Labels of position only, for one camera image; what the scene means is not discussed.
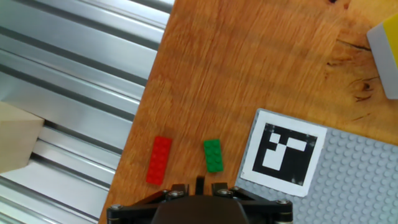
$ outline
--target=wooden block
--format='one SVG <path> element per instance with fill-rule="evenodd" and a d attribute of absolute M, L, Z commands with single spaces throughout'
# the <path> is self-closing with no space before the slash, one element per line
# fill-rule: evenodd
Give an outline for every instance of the wooden block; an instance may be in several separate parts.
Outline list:
<path fill-rule="evenodd" d="M 44 119 L 0 102 L 0 173 L 25 167 Z"/>

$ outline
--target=wood grain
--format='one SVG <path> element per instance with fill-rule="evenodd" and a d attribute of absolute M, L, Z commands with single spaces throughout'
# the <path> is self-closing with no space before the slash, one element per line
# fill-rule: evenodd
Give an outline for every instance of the wood grain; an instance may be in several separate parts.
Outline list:
<path fill-rule="evenodd" d="M 177 0 L 105 208 L 197 175 L 233 185 L 258 108 L 398 144 L 398 102 L 366 40 L 396 7 L 385 2 Z M 157 135 L 174 139 L 161 187 L 145 183 Z M 215 138 L 224 172 L 208 174 L 202 144 Z"/>

